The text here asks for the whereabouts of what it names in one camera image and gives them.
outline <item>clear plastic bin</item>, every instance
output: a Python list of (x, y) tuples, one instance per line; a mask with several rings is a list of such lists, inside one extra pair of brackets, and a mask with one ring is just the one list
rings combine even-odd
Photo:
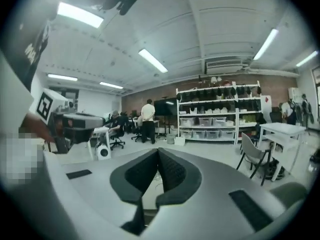
[(218, 130), (207, 130), (206, 131), (206, 138), (208, 140), (219, 138), (219, 131)]
[(215, 127), (225, 127), (226, 126), (226, 117), (214, 117), (212, 119), (212, 124)]
[(199, 125), (200, 126), (211, 126), (212, 125), (212, 117), (199, 117)]
[(195, 125), (195, 118), (189, 117), (189, 118), (180, 118), (180, 126), (181, 127), (192, 127)]
[(220, 131), (220, 137), (224, 139), (234, 139), (235, 131), (234, 130), (222, 130)]
[(180, 137), (183, 137), (185, 139), (191, 139), (192, 130), (180, 130)]
[(206, 135), (205, 130), (193, 130), (192, 131), (192, 138), (193, 139), (204, 139)]

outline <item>floor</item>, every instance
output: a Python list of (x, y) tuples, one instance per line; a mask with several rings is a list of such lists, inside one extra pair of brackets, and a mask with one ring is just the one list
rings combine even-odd
[[(112, 151), (111, 156), (116, 158), (144, 149), (162, 147), (187, 152), (206, 159), (215, 160), (227, 164), (233, 168), (237, 167), (241, 158), (240, 143), (233, 145), (229, 142), (212, 143), (190, 140), (186, 141), (184, 146), (177, 146), (173, 144), (167, 144), (166, 140), (158, 138), (156, 143), (152, 145), (150, 141), (147, 141), (146, 143), (141, 143), (140, 141), (135, 142), (134, 140), (131, 140), (131, 137), (133, 136), (133, 134), (126, 134), (124, 137), (122, 137), (121, 140), (125, 141), (124, 149), (116, 147)], [(285, 177), (280, 180), (276, 180), (275, 182), (266, 180), (263, 187), (267, 190), (270, 190), (288, 182), (299, 182), (307, 189), (310, 189), (317, 173), (308, 171), (309, 158), (316, 151), (316, 149), (320, 147), (319, 139), (320, 136), (314, 132), (312, 132), (310, 135), (306, 133), (304, 135), (304, 142), (301, 145), (299, 152), (299, 155), (302, 156), (302, 158), (299, 159), (295, 164), (294, 170), (292, 170), (292, 175), (286, 172)], [(268, 147), (267, 142), (263, 142), (263, 145), (265, 146), (264, 148)], [(57, 157), (61, 164), (83, 163), (92, 160), (89, 155), (87, 143), (74, 145), (68, 154), (57, 154)], [(242, 162), (239, 171), (248, 177), (252, 173), (252, 170), (250, 170), (250, 164), (246, 161)], [(261, 183), (260, 175), (258, 173), (253, 177), (252, 180), (257, 182), (257, 184)]]

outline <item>gray chair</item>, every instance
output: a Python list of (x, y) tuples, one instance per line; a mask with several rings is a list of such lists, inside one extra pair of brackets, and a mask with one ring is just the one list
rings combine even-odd
[(250, 176), (250, 179), (252, 179), (253, 176), (256, 174), (258, 168), (260, 166), (263, 166), (264, 173), (263, 173), (263, 178), (262, 178), (262, 182), (261, 182), (261, 186), (262, 186), (265, 182), (267, 170), (269, 167), (269, 162), (271, 159), (271, 149), (267, 149), (265, 151), (262, 151), (262, 150), (258, 149), (257, 147), (255, 147), (255, 145), (252, 143), (252, 141), (248, 135), (246, 135), (245, 133), (242, 132), (241, 136), (242, 136), (243, 155), (242, 155), (241, 160), (240, 160), (236, 169), (237, 170), (239, 169), (242, 161), (246, 157), (249, 160), (249, 162), (251, 163), (250, 170), (252, 170), (253, 165), (255, 166), (255, 169), (254, 169), (252, 175)]

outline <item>black screen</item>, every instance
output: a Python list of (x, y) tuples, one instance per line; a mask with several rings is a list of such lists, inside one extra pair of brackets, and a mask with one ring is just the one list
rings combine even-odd
[(177, 99), (167, 98), (154, 102), (155, 116), (176, 116)]

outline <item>ceiling light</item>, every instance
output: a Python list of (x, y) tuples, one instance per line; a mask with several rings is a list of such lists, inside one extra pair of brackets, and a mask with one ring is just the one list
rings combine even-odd
[(70, 81), (77, 81), (78, 78), (76, 77), (70, 77), (70, 76), (65, 76), (65, 75), (58, 75), (58, 74), (48, 74), (49, 78), (58, 78), (58, 79), (63, 79), (63, 80), (70, 80)]
[(121, 87), (121, 86), (114, 85), (114, 84), (111, 84), (111, 83), (106, 83), (106, 82), (101, 82), (100, 85), (109, 86), (109, 87), (113, 87), (113, 88), (117, 88), (117, 89), (123, 89), (123, 87)]
[(254, 56), (253, 60), (259, 60), (260, 57), (264, 54), (264, 52), (268, 49), (272, 41), (275, 39), (276, 35), (278, 34), (279, 30), (272, 29), (267, 39), (264, 41), (264, 44), (258, 51), (258, 53)]
[(154, 65), (162, 73), (168, 72), (168, 70), (155, 57), (153, 57), (150, 54), (150, 52), (148, 52), (146, 49), (142, 49), (141, 51), (139, 51), (139, 55), (144, 59), (146, 59), (148, 62), (150, 62), (152, 65)]
[(306, 57), (305, 59), (301, 60), (296, 66), (300, 67), (303, 64), (305, 64), (306, 62), (310, 61), (313, 57), (317, 56), (318, 51), (314, 51), (313, 53), (311, 53), (308, 57)]
[(91, 12), (64, 2), (59, 3), (58, 14), (86, 23), (95, 28), (99, 28), (101, 23), (104, 21), (103, 18), (94, 15)]

